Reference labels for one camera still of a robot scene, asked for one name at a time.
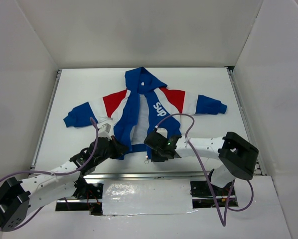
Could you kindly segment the aluminium table frame rail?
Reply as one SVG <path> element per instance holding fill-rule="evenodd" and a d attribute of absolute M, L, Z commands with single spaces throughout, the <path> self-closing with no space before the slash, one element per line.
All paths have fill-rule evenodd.
<path fill-rule="evenodd" d="M 194 119 L 182 117 L 182 132 L 189 131 L 191 137 L 211 138 L 233 131 L 254 143 L 230 68 L 150 68 L 149 71 L 171 89 L 206 95 L 227 105 L 228 110 L 224 115 L 196 116 Z M 126 87 L 125 72 L 124 68 L 58 71 L 47 118 L 33 159 L 33 170 L 54 169 L 94 140 L 93 127 L 67 128 L 64 118 L 77 105 L 123 90 Z M 152 163 L 146 160 L 144 152 L 137 152 L 127 155 L 124 160 L 106 160 L 90 178 L 196 176 L 201 174 L 201 162 L 207 170 L 221 164 L 216 159 L 198 160 L 195 157 Z"/>

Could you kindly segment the blue white red hooded jacket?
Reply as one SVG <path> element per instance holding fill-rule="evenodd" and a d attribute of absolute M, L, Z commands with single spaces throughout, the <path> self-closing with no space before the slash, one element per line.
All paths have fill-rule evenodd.
<path fill-rule="evenodd" d="M 113 120 L 114 137 L 129 148 L 129 153 L 152 149 L 144 144 L 146 136 L 158 124 L 168 136 L 180 134 L 180 116 L 225 114 L 227 106 L 220 100 L 183 90 L 169 89 L 167 84 L 139 67 L 125 73 L 126 89 L 74 107 L 64 118 L 66 127 L 86 127 L 90 118 L 101 123 Z"/>

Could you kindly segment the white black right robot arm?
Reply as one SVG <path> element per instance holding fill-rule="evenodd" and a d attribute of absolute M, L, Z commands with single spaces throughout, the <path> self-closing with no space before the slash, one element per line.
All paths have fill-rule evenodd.
<path fill-rule="evenodd" d="M 180 135 L 166 138 L 154 130 L 145 138 L 144 144 L 151 149 L 153 162 L 194 156 L 221 161 L 222 165 L 211 171 L 206 183 L 206 189 L 212 195 L 219 194 L 235 179 L 252 180 L 259 154 L 256 147 L 234 132 L 217 138 Z"/>

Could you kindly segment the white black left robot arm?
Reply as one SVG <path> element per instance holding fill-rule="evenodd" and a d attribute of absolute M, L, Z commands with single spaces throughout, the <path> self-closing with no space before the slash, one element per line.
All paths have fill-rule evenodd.
<path fill-rule="evenodd" d="M 106 159 L 118 159 L 129 148 L 115 137 L 100 137 L 50 171 L 34 172 L 31 178 L 16 179 L 13 173 L 0 179 L 0 231 L 11 232 L 27 223 L 25 218 L 61 198 L 77 199 L 87 194 L 84 176 L 94 172 Z"/>

